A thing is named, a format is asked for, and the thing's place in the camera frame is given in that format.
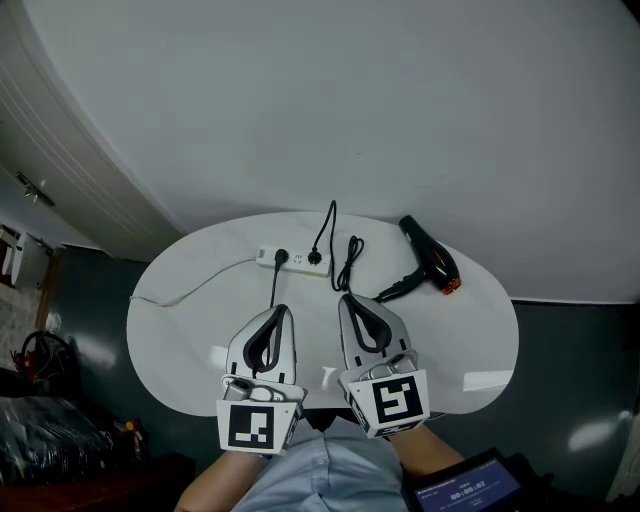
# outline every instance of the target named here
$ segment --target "white oval table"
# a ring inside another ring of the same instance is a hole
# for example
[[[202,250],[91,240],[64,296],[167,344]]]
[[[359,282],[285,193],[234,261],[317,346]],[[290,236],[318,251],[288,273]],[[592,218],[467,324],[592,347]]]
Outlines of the white oval table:
[[[236,219],[192,233],[147,268],[134,295],[158,302],[195,288],[230,264],[255,258],[260,245],[310,250],[324,213],[295,212]],[[397,225],[338,215],[334,250],[338,270],[349,237],[366,246],[354,265],[351,289],[373,297],[417,268]],[[328,253],[329,229],[318,249]],[[420,366],[426,368],[431,409],[468,413],[495,400],[508,384],[518,355],[518,322],[500,283],[484,268],[448,248],[462,286],[445,296],[430,283],[385,304],[404,320]],[[254,262],[222,272],[170,308],[133,300],[127,339],[142,383],[166,406],[215,416],[222,398],[227,346],[255,315],[269,307],[273,271]],[[276,304],[293,314],[297,384],[309,394],[305,408],[347,407],[337,378],[344,369],[338,300],[329,279],[280,272]]]

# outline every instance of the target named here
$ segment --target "hair dryer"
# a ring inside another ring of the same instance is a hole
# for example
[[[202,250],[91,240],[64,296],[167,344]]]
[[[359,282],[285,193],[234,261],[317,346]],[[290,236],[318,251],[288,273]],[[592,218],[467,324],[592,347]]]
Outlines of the hair dryer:
[[[460,272],[449,251],[431,238],[411,215],[403,217],[399,225],[418,258],[418,270],[380,292],[375,300],[386,302],[401,297],[423,281],[433,282],[445,295],[457,290],[461,284]]]

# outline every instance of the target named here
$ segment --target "tablet screen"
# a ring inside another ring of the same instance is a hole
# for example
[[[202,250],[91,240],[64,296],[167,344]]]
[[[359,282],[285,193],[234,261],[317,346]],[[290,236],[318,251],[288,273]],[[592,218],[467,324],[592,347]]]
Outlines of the tablet screen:
[[[466,473],[415,492],[422,510],[485,510],[520,489],[505,467],[492,459]]]

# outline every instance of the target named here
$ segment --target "black power cord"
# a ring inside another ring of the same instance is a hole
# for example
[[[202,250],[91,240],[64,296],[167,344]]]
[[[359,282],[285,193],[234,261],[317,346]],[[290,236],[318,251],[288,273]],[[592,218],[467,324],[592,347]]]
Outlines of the black power cord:
[[[316,237],[313,242],[313,247],[311,248],[311,252],[307,259],[309,263],[312,265],[317,265],[322,261],[322,255],[318,252],[318,242],[320,241],[320,237],[324,233],[324,230],[329,223],[329,219],[331,218],[331,214],[333,213],[333,222],[331,223],[331,233],[329,235],[329,252],[331,254],[331,287],[336,292],[351,292],[351,287],[349,282],[351,281],[351,267],[353,263],[356,261],[358,256],[362,254],[364,250],[364,240],[362,238],[358,238],[357,236],[352,236],[349,239],[349,246],[347,248],[347,260],[344,262],[344,267],[340,274],[338,274],[338,281],[335,282],[334,272],[335,272],[335,256],[333,255],[333,234],[336,229],[336,217],[338,215],[338,205],[335,200],[331,201],[331,205],[329,206],[329,211],[327,212],[327,217],[324,219],[324,224],[322,225],[322,229],[320,229],[320,233]]]
[[[270,308],[273,307],[273,301],[276,297],[276,282],[278,280],[278,272],[280,272],[280,267],[283,263],[285,263],[289,259],[289,253],[284,249],[278,249],[276,251],[276,265],[273,269],[273,286],[271,287],[271,305]]]

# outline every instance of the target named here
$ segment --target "power strip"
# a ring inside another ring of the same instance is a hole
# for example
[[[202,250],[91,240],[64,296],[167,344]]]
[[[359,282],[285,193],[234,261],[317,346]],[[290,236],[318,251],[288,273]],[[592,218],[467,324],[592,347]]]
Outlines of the power strip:
[[[309,263],[307,257],[311,249],[306,251],[298,251],[289,249],[288,247],[272,247],[270,245],[262,245],[258,249],[258,255],[256,256],[256,263],[261,267],[274,268],[276,266],[276,251],[278,249],[285,249],[289,253],[289,259],[282,264],[280,270],[286,270],[287,272],[298,272],[299,274],[307,274],[310,276],[327,277],[329,275],[329,269],[331,267],[331,256],[328,254],[322,255],[322,260],[317,265]]]

